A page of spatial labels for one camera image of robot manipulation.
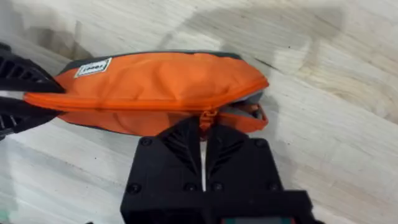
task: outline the black plastic bracket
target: black plastic bracket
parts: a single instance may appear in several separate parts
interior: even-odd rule
[[[63,93],[65,90],[42,67],[0,43],[0,90]]]
[[[121,205],[127,224],[220,224],[240,217],[317,223],[306,191],[284,190],[265,139],[220,124],[208,137],[205,191],[198,118],[141,138]]]
[[[65,90],[40,66],[0,43],[0,90],[63,93]],[[60,114],[22,100],[0,97],[0,141],[8,134],[34,128]]]

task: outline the wood grain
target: wood grain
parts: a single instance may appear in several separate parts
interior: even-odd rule
[[[398,222],[398,3],[393,0],[3,0],[0,40],[51,74],[155,49],[243,54],[284,185],[326,223]],[[122,223],[138,138],[58,119],[0,142],[0,222]]]

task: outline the pouch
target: pouch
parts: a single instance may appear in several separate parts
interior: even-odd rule
[[[61,111],[68,123],[155,136],[200,116],[243,132],[262,129],[258,101],[267,79],[240,56],[223,52],[141,52],[77,60],[55,77],[63,93],[27,92],[31,105]]]

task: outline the fabric label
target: fabric label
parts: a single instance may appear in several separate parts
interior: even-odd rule
[[[102,60],[99,62],[89,63],[87,65],[82,65],[77,71],[75,78],[83,77],[86,75],[93,75],[99,72],[105,72],[106,69],[109,67],[112,58],[108,58],[106,60]]]

